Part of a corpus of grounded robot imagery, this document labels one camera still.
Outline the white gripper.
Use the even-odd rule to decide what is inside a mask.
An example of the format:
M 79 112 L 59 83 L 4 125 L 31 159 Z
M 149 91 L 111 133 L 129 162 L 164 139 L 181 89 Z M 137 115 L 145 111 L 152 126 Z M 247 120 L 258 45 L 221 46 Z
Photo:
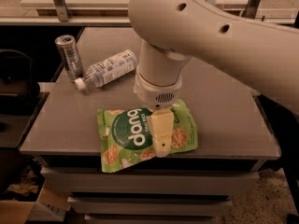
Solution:
M 157 157 L 165 157 L 170 153 L 174 115 L 165 108 L 173 104 L 182 87 L 182 78 L 170 86 L 156 86 L 144 79 L 139 70 L 135 73 L 134 93 L 137 98 L 147 107 L 158 108 L 149 117 L 149 130 L 152 136 L 152 144 Z

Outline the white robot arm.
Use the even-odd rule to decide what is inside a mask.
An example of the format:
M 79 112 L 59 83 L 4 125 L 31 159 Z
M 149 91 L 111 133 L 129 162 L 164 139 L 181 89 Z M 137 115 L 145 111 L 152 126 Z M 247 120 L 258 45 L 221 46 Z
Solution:
M 192 57 L 299 111 L 299 30 L 237 17 L 205 0 L 130 0 L 142 40 L 134 92 L 150 107 L 175 102 Z

